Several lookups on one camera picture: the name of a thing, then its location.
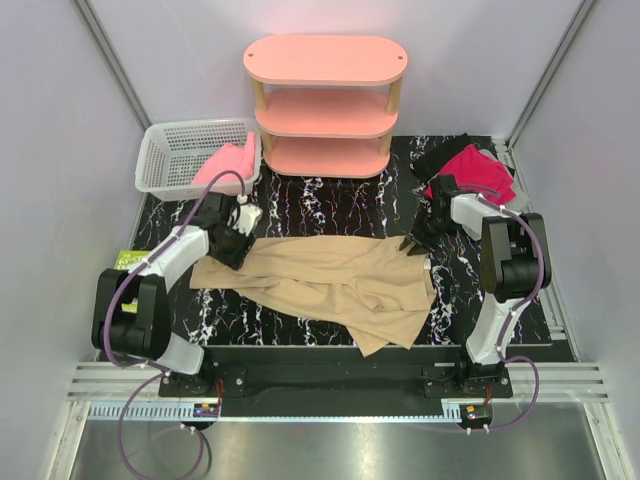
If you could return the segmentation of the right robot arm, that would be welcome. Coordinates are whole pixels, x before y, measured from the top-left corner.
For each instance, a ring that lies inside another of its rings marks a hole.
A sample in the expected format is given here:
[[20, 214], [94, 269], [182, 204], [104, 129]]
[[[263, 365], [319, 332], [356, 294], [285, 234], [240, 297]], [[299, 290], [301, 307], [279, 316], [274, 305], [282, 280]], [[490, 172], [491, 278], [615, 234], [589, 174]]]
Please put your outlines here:
[[399, 249], [425, 254], [456, 227], [480, 243], [483, 303], [452, 377], [457, 390], [472, 397], [500, 380], [516, 322], [551, 282], [545, 222], [539, 213], [493, 203], [489, 188], [460, 186], [451, 174], [433, 177], [429, 186], [431, 210], [416, 214]]

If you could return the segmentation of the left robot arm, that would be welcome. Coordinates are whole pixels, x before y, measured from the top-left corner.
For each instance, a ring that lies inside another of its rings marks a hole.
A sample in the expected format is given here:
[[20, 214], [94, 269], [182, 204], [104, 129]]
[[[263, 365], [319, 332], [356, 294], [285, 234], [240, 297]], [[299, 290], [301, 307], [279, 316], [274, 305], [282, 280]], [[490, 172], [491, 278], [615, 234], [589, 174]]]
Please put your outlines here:
[[238, 270], [252, 248], [262, 209], [245, 195], [209, 193], [185, 223], [126, 270], [104, 270], [98, 278], [91, 341], [118, 366], [146, 362], [181, 374], [196, 396], [215, 386], [205, 353], [172, 330], [168, 294], [198, 261], [216, 260]]

